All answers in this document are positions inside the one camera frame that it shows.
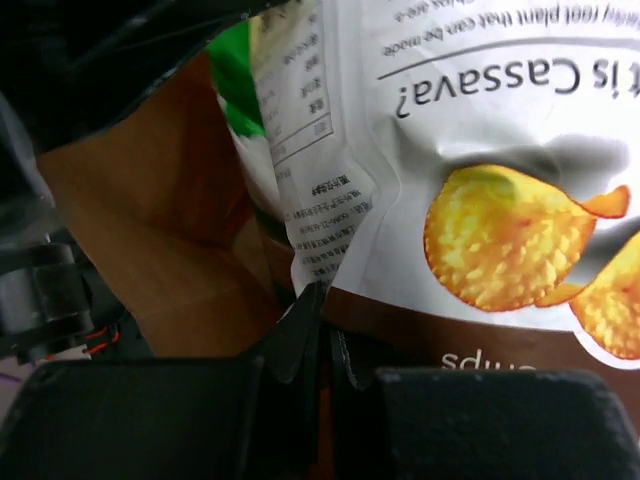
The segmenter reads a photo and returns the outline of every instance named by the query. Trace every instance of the yellow chip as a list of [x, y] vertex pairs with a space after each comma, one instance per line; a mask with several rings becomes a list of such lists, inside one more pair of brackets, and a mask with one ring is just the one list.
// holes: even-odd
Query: yellow chip
[[640, 233], [569, 305], [585, 331], [612, 355], [640, 359]]
[[438, 281], [486, 312], [516, 310], [566, 278], [599, 217], [626, 213], [626, 187], [586, 206], [516, 170], [479, 165], [453, 172], [425, 223], [427, 262]]

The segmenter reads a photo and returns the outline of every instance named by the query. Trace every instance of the cassava chips bag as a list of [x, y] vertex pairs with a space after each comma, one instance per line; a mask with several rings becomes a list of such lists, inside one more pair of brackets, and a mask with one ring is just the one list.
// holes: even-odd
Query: cassava chips bag
[[296, 289], [443, 368], [595, 371], [639, 426], [640, 2], [303, 0], [252, 32]]

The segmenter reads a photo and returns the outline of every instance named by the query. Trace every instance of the brown paper bag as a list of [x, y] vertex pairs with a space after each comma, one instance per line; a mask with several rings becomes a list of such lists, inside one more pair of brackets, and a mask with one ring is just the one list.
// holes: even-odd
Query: brown paper bag
[[232, 355], [279, 318], [205, 55], [121, 124], [39, 167], [156, 354]]

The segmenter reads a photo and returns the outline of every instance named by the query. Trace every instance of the chip illustration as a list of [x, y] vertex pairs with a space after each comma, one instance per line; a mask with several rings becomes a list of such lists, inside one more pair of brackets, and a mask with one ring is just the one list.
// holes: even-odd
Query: chip illustration
[[613, 356], [640, 359], [640, 233], [569, 301], [585, 331]]
[[480, 310], [534, 305], [569, 274], [598, 218], [624, 216], [629, 200], [623, 186], [580, 204], [507, 167], [462, 168], [427, 214], [427, 263], [447, 290]]

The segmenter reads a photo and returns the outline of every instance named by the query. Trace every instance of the black line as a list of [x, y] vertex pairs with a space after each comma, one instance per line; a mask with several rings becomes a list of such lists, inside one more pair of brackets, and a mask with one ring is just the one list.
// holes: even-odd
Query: black line
[[276, 143], [273, 147], [271, 147], [271, 149], [273, 150], [274, 148], [278, 148], [280, 145], [282, 145], [284, 142], [286, 142], [287, 140], [289, 140], [291, 137], [295, 137], [297, 134], [299, 134], [302, 130], [304, 130], [307, 127], [310, 127], [311, 125], [313, 125], [314, 123], [322, 120], [324, 117], [331, 115], [331, 111], [328, 111], [327, 113], [325, 113], [324, 115], [322, 115], [321, 117], [316, 118], [315, 120], [312, 120], [311, 122], [307, 123], [304, 127], [300, 127], [298, 130], [296, 130], [295, 132], [293, 132], [291, 135], [289, 135], [286, 138], [283, 138], [282, 140], [280, 140], [278, 143]]
[[323, 138], [327, 138], [329, 135], [333, 135], [333, 134], [334, 134], [333, 127], [331, 127], [331, 131], [327, 132], [327, 134], [326, 134], [326, 135], [323, 135], [322, 137], [320, 137], [320, 138], [318, 138], [318, 139], [314, 140], [313, 142], [311, 142], [309, 145], [305, 145], [304, 147], [302, 147], [302, 148], [300, 148], [300, 149], [296, 150], [296, 151], [295, 151], [295, 152], [293, 152], [292, 154], [287, 155], [287, 156], [286, 156], [286, 157], [284, 157], [284, 158], [281, 158], [280, 160], [278, 160], [276, 163], [274, 163], [274, 164], [273, 164], [273, 167], [274, 167], [274, 168], [275, 168], [275, 167], [277, 167], [278, 165], [280, 165], [280, 164], [281, 164], [282, 162], [284, 162], [285, 160], [287, 160], [287, 159], [289, 159], [289, 158], [293, 157], [296, 153], [300, 153], [301, 151], [306, 150], [306, 149], [307, 149], [307, 148], [309, 148], [311, 145], [314, 145], [314, 144], [318, 143], [320, 140], [322, 140]]
[[562, 38], [562, 37], [545, 37], [545, 38], [526, 38], [519, 40], [505, 40], [502, 42], [487, 43], [485, 45], [478, 45], [476, 47], [465, 48], [464, 50], [458, 50], [457, 52], [447, 53], [446, 55], [440, 55], [439, 57], [433, 57], [426, 60], [413, 63], [411, 65], [398, 68], [389, 73], [385, 73], [378, 77], [378, 80], [385, 80], [389, 77], [393, 77], [407, 70], [411, 70], [416, 67], [421, 67], [428, 63], [439, 62], [440, 60], [446, 60], [448, 58], [454, 58], [461, 55], [467, 55], [469, 53], [482, 52], [484, 50], [493, 50], [502, 47], [513, 47], [521, 45], [574, 45], [580, 47], [602, 47], [602, 48], [620, 48], [626, 50], [640, 50], [640, 41], [629, 40], [626, 38], [592, 38], [592, 37], [574, 37], [574, 38]]

